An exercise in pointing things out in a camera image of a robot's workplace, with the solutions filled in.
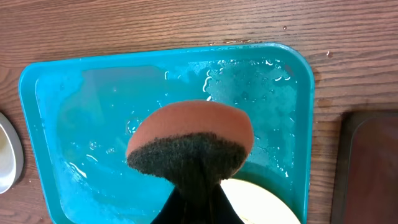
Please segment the red and green sponge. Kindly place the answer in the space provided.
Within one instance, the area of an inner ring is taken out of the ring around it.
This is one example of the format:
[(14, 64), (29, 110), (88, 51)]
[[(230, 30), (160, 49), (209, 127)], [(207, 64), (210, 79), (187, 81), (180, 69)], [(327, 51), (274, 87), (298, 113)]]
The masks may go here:
[(205, 191), (234, 175), (253, 145), (253, 127), (243, 110), (188, 100), (149, 115), (129, 140), (126, 160), (180, 190)]

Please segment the yellow plate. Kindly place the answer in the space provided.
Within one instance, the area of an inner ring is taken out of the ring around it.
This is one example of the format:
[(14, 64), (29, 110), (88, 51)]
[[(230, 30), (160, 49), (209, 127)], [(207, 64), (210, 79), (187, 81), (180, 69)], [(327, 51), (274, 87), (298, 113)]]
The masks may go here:
[(300, 224), (293, 211), (266, 189), (239, 179), (221, 181), (234, 211), (244, 223)]

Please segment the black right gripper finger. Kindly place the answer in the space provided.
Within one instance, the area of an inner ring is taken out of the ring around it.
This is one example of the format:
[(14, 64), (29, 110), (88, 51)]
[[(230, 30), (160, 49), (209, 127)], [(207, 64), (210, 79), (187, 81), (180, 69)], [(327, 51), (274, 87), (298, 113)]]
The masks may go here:
[(220, 184), (217, 184), (205, 204), (196, 207), (183, 199), (177, 188), (151, 224), (244, 224), (234, 211)]

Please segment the light blue plate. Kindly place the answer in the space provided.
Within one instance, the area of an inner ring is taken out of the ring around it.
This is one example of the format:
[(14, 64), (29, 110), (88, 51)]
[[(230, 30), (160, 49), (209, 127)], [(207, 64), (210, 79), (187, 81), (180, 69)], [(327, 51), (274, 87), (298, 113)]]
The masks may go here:
[(7, 192), (21, 176), (24, 153), (21, 140), (11, 122), (1, 113), (1, 194)]

